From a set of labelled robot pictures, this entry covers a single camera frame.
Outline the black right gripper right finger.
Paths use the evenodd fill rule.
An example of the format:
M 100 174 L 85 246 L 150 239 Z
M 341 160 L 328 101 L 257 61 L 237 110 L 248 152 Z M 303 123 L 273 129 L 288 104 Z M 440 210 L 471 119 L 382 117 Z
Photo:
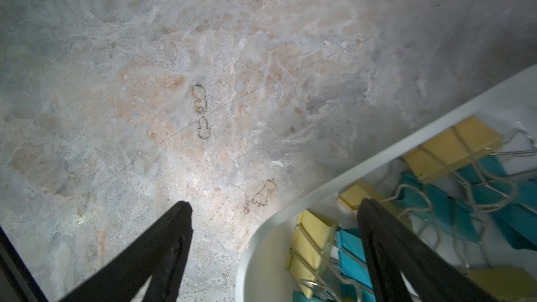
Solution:
M 496 300 L 439 257 L 376 200 L 362 201 L 357 221 L 377 301 L 411 301 L 404 279 L 421 301 Z

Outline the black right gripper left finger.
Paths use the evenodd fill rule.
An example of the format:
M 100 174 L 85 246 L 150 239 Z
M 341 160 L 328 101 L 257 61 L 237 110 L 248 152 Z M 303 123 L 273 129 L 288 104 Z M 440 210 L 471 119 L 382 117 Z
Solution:
M 192 207 L 179 201 L 113 261 L 62 300 L 132 301 L 149 281 L 144 301 L 176 301 L 192 235 Z

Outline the white plastic storage box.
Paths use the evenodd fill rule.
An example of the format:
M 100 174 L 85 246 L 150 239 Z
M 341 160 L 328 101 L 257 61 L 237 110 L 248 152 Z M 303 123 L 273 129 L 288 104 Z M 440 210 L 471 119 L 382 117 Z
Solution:
M 300 212 L 311 209 L 339 222 L 354 222 L 336 203 L 338 193 L 471 116 L 501 133 L 521 125 L 530 134 L 536 134 L 536 67 L 511 76 L 272 215 L 254 233 L 243 252 L 236 278 L 236 301 L 291 301 L 296 281 L 284 265 Z

